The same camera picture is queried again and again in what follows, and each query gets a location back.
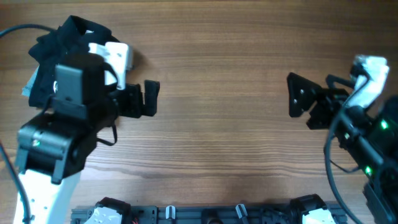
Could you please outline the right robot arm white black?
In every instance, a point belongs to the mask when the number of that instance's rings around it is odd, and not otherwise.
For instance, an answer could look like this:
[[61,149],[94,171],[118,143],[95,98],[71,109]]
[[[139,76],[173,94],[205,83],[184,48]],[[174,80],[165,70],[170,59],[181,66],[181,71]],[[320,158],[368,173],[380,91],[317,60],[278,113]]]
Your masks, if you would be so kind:
[[309,129],[326,129],[324,146],[326,175],[333,195],[346,214],[357,218],[344,203],[331,167],[331,145],[334,139],[346,150],[364,172],[368,182],[363,194],[376,223],[397,223],[397,97],[389,98],[375,117],[368,107],[354,99],[367,99],[365,89],[374,78],[362,70],[353,80],[329,75],[324,88],[295,73],[287,76],[289,115],[292,118],[308,112]]

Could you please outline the black t-shirt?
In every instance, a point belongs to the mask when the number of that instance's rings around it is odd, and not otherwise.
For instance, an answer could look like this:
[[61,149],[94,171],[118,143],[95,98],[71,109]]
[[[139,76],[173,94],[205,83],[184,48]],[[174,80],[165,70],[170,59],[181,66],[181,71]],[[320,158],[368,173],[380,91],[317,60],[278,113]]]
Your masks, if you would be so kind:
[[30,48],[29,55],[39,63],[37,69],[39,73],[52,73],[55,65],[66,54],[87,52],[89,43],[104,45],[107,42],[118,41],[109,28],[82,17],[70,15],[57,30],[38,37],[37,43]]

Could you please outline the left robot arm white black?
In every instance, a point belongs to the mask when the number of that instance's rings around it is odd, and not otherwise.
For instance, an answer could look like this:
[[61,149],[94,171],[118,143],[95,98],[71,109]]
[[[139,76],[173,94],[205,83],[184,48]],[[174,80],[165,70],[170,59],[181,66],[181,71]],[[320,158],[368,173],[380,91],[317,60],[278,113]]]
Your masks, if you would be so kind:
[[120,116],[156,114],[159,82],[118,90],[105,83],[111,70],[103,57],[91,53],[70,54],[56,64],[57,92],[17,135],[15,223],[63,222],[86,158],[102,142],[98,133],[116,129]]

